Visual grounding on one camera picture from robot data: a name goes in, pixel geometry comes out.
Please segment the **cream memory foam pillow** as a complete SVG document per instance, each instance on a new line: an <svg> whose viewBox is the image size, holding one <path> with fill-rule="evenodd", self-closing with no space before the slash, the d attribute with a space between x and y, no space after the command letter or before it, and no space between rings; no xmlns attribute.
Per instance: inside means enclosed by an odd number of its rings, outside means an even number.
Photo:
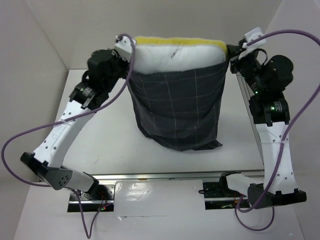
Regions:
<svg viewBox="0 0 320 240"><path fill-rule="evenodd" d="M183 72L224 63L227 45L221 40L138 36L133 70L142 74Z"/></svg>

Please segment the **dark grey checked pillowcase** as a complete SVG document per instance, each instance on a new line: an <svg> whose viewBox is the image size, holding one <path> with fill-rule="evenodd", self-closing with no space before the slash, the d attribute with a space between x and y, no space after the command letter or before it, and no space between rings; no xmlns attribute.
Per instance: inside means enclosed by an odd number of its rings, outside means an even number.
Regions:
<svg viewBox="0 0 320 240"><path fill-rule="evenodd" d="M221 147L218 123L228 65L225 61L187 71L133 72L128 90L140 132L179 152Z"/></svg>

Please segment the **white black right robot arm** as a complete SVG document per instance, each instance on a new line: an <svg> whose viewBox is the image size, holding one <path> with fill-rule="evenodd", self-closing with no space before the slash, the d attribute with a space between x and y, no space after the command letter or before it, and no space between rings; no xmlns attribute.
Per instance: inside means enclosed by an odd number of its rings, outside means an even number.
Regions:
<svg viewBox="0 0 320 240"><path fill-rule="evenodd" d="M263 209L303 203L307 194L300 190L293 171L289 143L292 123L284 90L293 81L294 65L284 55L274 55L263 63L260 49L246 56L240 46L228 45L230 71L252 90L249 112L262 147L264 180L256 183L239 172L224 173L218 184L223 196L234 191L247 197L251 208Z"/></svg>

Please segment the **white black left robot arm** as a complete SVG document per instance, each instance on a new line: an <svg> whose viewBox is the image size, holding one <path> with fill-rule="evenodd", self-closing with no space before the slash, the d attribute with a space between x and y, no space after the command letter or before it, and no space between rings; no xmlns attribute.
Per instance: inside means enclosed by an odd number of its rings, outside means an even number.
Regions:
<svg viewBox="0 0 320 240"><path fill-rule="evenodd" d="M72 143L102 105L119 79L128 76L133 62L132 50L97 50L87 61L88 69L68 97L65 110L44 141L33 152L20 158L33 173L55 190L74 189L88 200L97 197L99 181L85 172L64 166Z"/></svg>

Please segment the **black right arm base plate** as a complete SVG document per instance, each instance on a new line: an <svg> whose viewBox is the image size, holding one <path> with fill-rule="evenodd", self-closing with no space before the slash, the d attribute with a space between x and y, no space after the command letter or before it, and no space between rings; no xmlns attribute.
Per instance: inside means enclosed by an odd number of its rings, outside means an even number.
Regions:
<svg viewBox="0 0 320 240"><path fill-rule="evenodd" d="M222 182L204 182L202 189L198 191L205 198L240 198L243 194L231 190L226 183Z"/></svg>

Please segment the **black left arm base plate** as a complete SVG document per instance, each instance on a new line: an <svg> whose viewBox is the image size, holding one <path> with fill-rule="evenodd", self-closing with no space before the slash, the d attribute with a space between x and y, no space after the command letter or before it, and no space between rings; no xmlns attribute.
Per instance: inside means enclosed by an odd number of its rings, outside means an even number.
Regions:
<svg viewBox="0 0 320 240"><path fill-rule="evenodd" d="M94 183L88 191L80 191L75 189L75 192L71 188L70 190L71 202L77 201L77 196L81 201L111 201L114 199L114 185L104 185L99 183Z"/></svg>

